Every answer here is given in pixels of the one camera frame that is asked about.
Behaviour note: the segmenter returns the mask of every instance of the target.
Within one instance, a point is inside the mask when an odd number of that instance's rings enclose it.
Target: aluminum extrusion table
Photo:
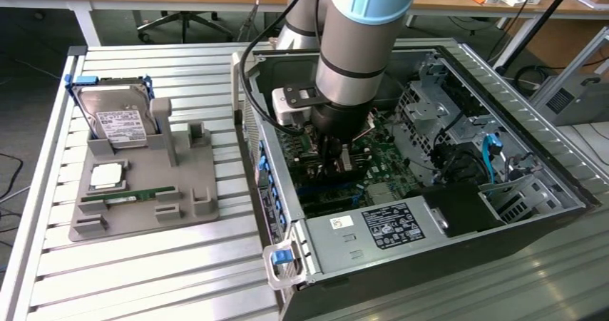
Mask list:
[[[64,73],[148,74],[156,96],[172,97],[172,128],[205,122],[221,219],[156,233],[68,240],[86,125],[60,87],[0,294],[1,320],[278,318],[232,121],[230,54],[244,46],[118,46],[68,57]],[[609,307],[607,268],[603,208],[509,258],[316,320],[578,320]]]

